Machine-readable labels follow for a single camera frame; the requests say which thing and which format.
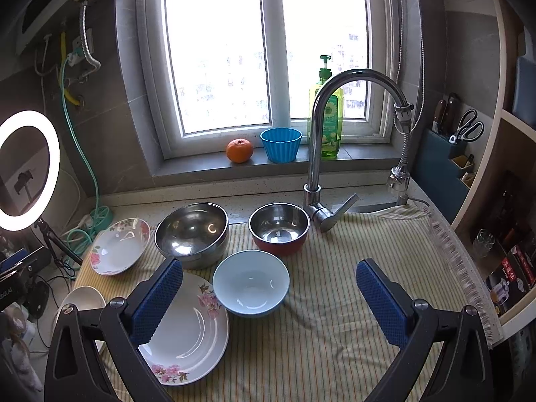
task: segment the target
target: scissors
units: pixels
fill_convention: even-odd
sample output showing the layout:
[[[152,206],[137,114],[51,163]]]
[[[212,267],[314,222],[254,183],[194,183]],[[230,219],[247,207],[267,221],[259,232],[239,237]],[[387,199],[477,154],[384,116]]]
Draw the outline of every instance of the scissors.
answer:
[[[475,109],[467,110],[462,119],[460,119],[458,129],[449,137],[449,142],[454,145],[458,143],[458,140],[475,142],[476,139],[480,138],[484,133],[484,124],[482,121],[475,122],[477,116],[478,113]]]

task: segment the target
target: faucet handle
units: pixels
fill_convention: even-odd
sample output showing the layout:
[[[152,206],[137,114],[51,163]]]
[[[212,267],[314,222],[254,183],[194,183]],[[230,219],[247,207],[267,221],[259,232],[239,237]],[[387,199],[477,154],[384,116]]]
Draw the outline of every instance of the faucet handle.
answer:
[[[320,224],[320,231],[326,232],[332,229],[342,217],[342,215],[345,214],[358,199],[359,197],[357,196],[357,193],[354,193],[351,197],[349,197],[348,201],[342,204],[341,207],[335,213],[333,213],[333,216],[329,216],[322,221],[322,223]]]

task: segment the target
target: orange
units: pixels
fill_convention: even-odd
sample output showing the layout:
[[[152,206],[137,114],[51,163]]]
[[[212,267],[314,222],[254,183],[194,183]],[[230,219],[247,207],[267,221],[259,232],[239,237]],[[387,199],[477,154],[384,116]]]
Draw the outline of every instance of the orange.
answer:
[[[235,139],[229,142],[225,152],[232,162],[244,163],[253,155],[253,144],[245,139]]]

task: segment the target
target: wall socket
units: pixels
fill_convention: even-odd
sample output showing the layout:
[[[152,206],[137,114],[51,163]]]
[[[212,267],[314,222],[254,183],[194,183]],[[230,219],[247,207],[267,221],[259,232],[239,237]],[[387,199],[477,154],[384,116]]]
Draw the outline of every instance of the wall socket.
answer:
[[[86,37],[87,37],[87,47],[89,48],[89,53],[93,54],[93,29],[89,28],[86,30]],[[82,40],[80,39],[80,36],[77,36],[77,38],[72,41],[72,51],[76,50],[77,48],[82,49]],[[85,60],[84,55],[74,56],[72,59],[72,63],[70,62],[69,64],[73,66],[73,65],[76,65],[77,63],[80,63],[83,60]]]

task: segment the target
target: red metal bowl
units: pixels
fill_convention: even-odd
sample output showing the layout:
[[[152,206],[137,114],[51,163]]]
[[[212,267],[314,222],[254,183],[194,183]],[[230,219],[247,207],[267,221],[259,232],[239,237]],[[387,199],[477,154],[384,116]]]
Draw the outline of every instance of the red metal bowl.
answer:
[[[305,243],[310,226],[309,216],[302,208],[284,202],[258,208],[248,222],[259,249],[278,257],[298,252]]]

